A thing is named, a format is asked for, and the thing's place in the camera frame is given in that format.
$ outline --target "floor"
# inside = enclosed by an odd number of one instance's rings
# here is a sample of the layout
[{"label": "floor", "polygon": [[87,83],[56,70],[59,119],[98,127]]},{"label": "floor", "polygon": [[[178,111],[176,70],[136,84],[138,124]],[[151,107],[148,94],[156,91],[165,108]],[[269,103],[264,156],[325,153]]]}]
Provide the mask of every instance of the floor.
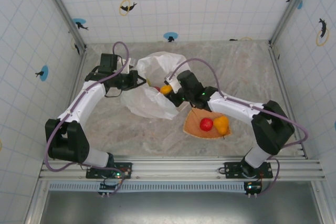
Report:
[{"label": "floor", "polygon": [[[167,51],[188,58],[201,58],[216,70],[222,90],[248,101],[277,101],[285,108],[272,67],[266,41],[202,41],[128,43],[130,57],[140,59],[153,52]],[[77,93],[85,76],[99,64],[101,53],[112,53],[112,45],[89,45]],[[125,56],[122,46],[116,53]],[[212,73],[200,62],[191,63],[203,86],[215,86]],[[108,95],[119,94],[110,90]],[[204,140],[182,131],[187,107],[173,120],[148,119],[132,114],[118,98],[102,99],[90,115],[85,133],[96,149],[118,155],[162,156],[243,156],[255,144],[252,128],[230,118],[232,134],[225,139]],[[280,155],[293,156],[297,147],[281,150]]]},{"label": "floor", "polygon": [[41,223],[318,224],[311,184],[277,182],[260,198],[242,193],[98,193],[52,191]]}]

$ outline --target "orange plate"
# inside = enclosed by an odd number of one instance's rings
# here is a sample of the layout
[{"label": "orange plate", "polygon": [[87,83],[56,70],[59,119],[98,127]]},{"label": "orange plate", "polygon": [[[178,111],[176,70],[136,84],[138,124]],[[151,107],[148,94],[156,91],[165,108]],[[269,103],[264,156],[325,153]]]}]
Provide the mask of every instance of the orange plate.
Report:
[{"label": "orange plate", "polygon": [[199,124],[203,118],[210,118],[213,120],[221,116],[223,116],[223,114],[221,113],[209,112],[207,110],[192,108],[184,122],[183,132],[191,136],[204,139],[216,139],[216,138],[222,138],[223,136],[231,135],[230,126],[225,135],[219,134],[219,132],[215,127],[212,127],[210,131],[202,131],[200,129]]}]

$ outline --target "tiled wall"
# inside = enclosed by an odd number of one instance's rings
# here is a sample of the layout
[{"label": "tiled wall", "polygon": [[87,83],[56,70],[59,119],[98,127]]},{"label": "tiled wall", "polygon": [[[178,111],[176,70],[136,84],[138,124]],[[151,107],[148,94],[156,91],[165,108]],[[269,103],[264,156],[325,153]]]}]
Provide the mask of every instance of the tiled wall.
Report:
[{"label": "tiled wall", "polygon": [[[320,19],[327,24],[322,38]],[[304,146],[321,160],[336,202],[335,25],[336,0],[303,0],[277,46],[296,118],[310,132]]]},{"label": "tiled wall", "polygon": [[270,39],[288,0],[63,0],[86,43]]},{"label": "tiled wall", "polygon": [[[22,223],[80,57],[51,0],[0,0],[0,223]],[[43,77],[35,73],[48,67]]]}]

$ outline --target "plastic bag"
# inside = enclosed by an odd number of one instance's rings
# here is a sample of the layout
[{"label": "plastic bag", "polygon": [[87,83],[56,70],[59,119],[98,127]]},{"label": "plastic bag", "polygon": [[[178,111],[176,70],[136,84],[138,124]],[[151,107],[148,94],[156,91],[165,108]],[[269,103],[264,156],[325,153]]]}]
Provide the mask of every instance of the plastic bag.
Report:
[{"label": "plastic bag", "polygon": [[[173,119],[178,110],[154,87],[165,85],[164,78],[185,60],[183,55],[170,52],[155,52],[140,59],[135,69],[141,77],[147,79],[151,87],[147,82],[140,87],[122,92],[121,104],[129,108],[132,113],[145,118]],[[190,70],[187,63],[179,68],[177,74],[185,70]]]}]

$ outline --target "red tomato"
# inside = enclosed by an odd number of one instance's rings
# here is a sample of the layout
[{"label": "red tomato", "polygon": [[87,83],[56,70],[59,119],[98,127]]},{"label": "red tomato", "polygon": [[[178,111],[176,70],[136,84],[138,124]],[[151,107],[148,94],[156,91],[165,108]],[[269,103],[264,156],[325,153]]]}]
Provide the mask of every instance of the red tomato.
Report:
[{"label": "red tomato", "polygon": [[210,131],[214,122],[210,118],[203,118],[200,123],[200,127],[202,131]]}]

